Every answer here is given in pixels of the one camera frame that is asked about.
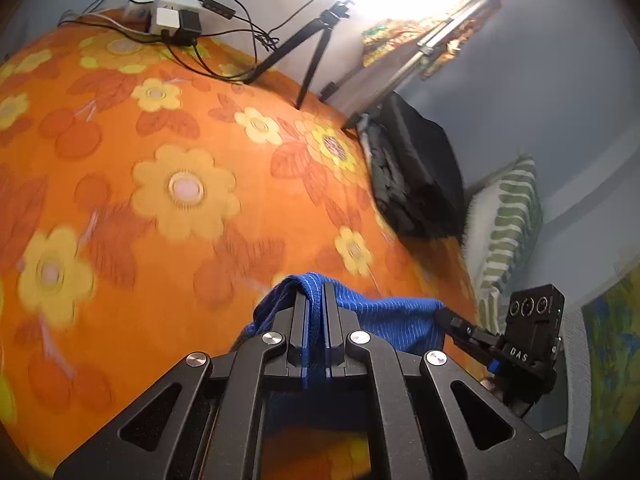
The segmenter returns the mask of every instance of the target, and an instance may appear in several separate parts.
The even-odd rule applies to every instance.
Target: tripod leg
[[[260,65],[256,67],[255,72],[243,82],[247,85],[254,83],[262,74],[264,74],[268,69],[279,62],[289,52],[311,38],[316,32],[325,29],[325,27],[326,25],[319,18],[315,18],[308,22],[304,27],[302,27],[281,46],[279,46],[274,52],[272,52],[267,59],[260,63]]]
[[[300,89],[300,94],[298,94],[298,100],[296,101],[296,110],[300,110],[300,107],[302,106],[302,101],[305,100],[306,92],[309,90],[309,85],[311,84],[311,80],[314,78],[316,69],[320,64],[320,60],[322,59],[322,54],[324,54],[324,51],[326,50],[326,46],[329,44],[332,31],[333,31],[332,28],[325,28],[322,31],[322,36],[320,36],[320,41],[318,41],[318,46],[316,46],[314,56],[311,59],[311,63],[309,63],[309,68],[306,69],[305,79],[302,82],[302,88]]]

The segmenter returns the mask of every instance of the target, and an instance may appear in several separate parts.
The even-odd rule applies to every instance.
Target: pillow
[[[542,225],[532,158],[521,156],[471,200],[463,254],[478,302],[478,323],[504,332],[511,287],[525,267]]]

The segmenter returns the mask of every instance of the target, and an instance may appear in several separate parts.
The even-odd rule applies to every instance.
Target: flower center
[[[362,251],[356,242],[349,242],[347,250],[354,260],[359,260],[362,257]]]
[[[262,119],[256,119],[256,118],[251,119],[251,126],[253,126],[256,130],[258,130],[262,134],[265,134],[266,132],[269,131],[269,127]]]
[[[127,38],[120,38],[119,40],[110,41],[107,45],[107,50],[112,54],[118,54],[124,56],[126,54],[133,54],[139,51],[142,46],[135,41],[128,40]]]
[[[13,105],[5,105],[0,107],[0,118],[8,117],[15,112]]]
[[[64,276],[62,265],[59,261],[49,258],[38,263],[38,277],[44,288],[56,288]]]
[[[347,160],[347,152],[340,145],[338,139],[325,135],[322,136],[322,143],[326,146],[326,148],[329,150],[329,153],[331,153],[333,156],[338,157],[340,160]]]
[[[146,96],[151,97],[152,99],[163,99],[166,94],[162,91],[161,88],[155,86],[146,91]]]
[[[197,206],[204,199],[202,181],[189,171],[179,171],[169,179],[169,195],[183,207]]]

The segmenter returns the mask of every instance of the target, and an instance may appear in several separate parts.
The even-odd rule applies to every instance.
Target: black bag
[[[464,189],[444,130],[395,93],[383,100],[377,116],[360,121],[358,130],[370,154],[376,205],[396,233],[460,240]]]

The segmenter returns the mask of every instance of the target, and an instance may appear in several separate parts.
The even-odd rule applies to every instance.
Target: blue garment
[[[319,342],[322,331],[322,284],[333,283],[338,306],[353,310],[360,327],[389,341],[403,352],[422,355],[428,350],[441,349],[444,333],[433,316],[443,307],[441,301],[426,298],[386,298],[368,300],[337,280],[308,272],[288,276],[264,297],[254,310],[254,322],[245,327],[246,336],[271,328],[276,312],[293,306],[296,291],[302,288],[310,303],[309,348]]]

